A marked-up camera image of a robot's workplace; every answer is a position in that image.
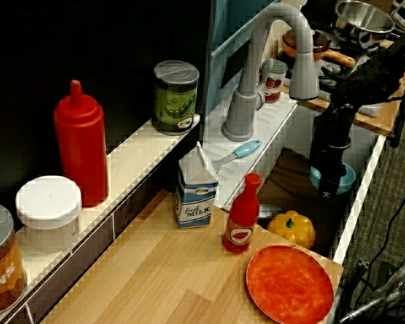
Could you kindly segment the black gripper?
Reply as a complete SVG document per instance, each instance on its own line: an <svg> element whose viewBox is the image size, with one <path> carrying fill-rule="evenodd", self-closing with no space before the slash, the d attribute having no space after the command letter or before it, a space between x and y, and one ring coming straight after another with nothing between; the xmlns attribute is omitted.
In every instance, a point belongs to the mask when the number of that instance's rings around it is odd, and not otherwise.
<svg viewBox="0 0 405 324"><path fill-rule="evenodd" d="M338 191L338 181L345 174L342 156L351 145L351 121L349 117L336 117L332 113L322 113L314 119L310 163L321 174L321 198L333 199Z"/></svg>

